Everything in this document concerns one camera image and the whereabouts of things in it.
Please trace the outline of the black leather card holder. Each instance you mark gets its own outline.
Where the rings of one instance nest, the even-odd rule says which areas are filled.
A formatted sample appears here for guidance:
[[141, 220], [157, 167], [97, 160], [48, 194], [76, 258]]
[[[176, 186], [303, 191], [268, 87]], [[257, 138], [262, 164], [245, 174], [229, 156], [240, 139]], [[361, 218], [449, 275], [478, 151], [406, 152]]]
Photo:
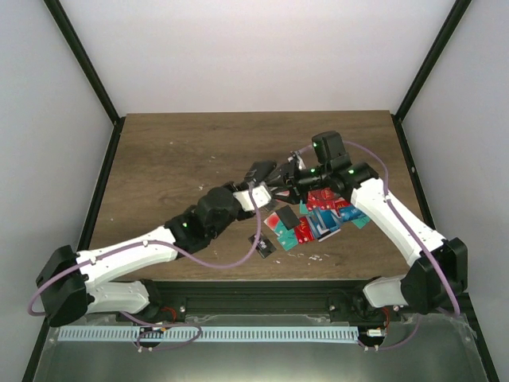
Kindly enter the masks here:
[[254, 162], [247, 171], [243, 180], [247, 184], [261, 183], [262, 181], [265, 181], [265, 179], [275, 170], [276, 166], [276, 161], [271, 160]]

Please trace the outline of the plain black card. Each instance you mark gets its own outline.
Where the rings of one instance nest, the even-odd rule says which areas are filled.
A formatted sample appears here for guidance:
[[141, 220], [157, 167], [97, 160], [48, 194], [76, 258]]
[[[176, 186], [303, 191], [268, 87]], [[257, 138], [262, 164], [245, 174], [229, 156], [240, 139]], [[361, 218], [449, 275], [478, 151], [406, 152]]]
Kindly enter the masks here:
[[299, 217], [288, 206], [284, 206], [276, 211], [276, 214], [286, 230], [292, 230], [300, 225]]

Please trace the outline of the white card red circle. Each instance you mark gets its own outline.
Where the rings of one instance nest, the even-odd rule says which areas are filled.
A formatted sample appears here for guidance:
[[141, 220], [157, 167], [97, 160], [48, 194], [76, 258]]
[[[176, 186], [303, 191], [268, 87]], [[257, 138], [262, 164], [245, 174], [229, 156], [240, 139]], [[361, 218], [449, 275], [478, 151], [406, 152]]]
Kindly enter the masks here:
[[265, 220], [265, 225], [274, 232], [277, 236], [280, 236], [285, 230], [286, 227], [282, 223], [280, 217], [277, 213], [273, 212], [271, 213]]

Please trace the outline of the red card with gold text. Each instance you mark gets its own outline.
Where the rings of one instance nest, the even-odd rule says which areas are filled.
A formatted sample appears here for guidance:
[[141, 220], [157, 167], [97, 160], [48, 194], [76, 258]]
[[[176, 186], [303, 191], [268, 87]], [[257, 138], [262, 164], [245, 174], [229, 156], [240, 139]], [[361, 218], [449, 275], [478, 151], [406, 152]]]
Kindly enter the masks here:
[[299, 224], [293, 229], [293, 231], [299, 244], [307, 244], [316, 240], [311, 229], [309, 219], [306, 216], [299, 218]]

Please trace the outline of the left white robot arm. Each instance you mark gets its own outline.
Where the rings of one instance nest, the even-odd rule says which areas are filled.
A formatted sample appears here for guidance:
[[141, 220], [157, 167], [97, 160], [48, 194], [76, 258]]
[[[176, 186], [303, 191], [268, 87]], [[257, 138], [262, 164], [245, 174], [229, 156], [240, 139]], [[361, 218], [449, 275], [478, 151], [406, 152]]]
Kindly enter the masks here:
[[95, 250], [57, 248], [37, 276], [37, 291], [28, 312], [41, 315], [51, 327], [61, 327], [86, 314], [126, 312], [144, 321], [156, 320], [162, 301], [148, 281], [122, 283], [119, 277], [181, 257], [211, 269], [233, 268], [234, 263], [208, 263], [196, 257], [233, 222], [259, 219], [271, 200], [263, 184], [228, 184], [210, 189], [194, 205], [144, 235]]

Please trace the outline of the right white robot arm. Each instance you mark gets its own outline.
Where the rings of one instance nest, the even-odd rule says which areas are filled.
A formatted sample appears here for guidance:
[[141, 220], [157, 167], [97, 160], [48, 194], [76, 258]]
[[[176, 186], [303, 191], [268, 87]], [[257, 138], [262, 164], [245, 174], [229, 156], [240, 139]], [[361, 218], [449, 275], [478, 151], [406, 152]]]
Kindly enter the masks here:
[[457, 300], [468, 286], [468, 249], [458, 238], [446, 239], [417, 218], [388, 188], [388, 175], [379, 175], [366, 162], [352, 163], [346, 143], [336, 131], [313, 136], [310, 149], [318, 164], [299, 166], [299, 154], [276, 167], [266, 178], [273, 191], [287, 191], [296, 204], [308, 192], [329, 188], [358, 208], [390, 239], [406, 261], [404, 275], [380, 277], [363, 287], [353, 301], [356, 316], [370, 321], [382, 307], [408, 306], [419, 314], [435, 310], [460, 314]]

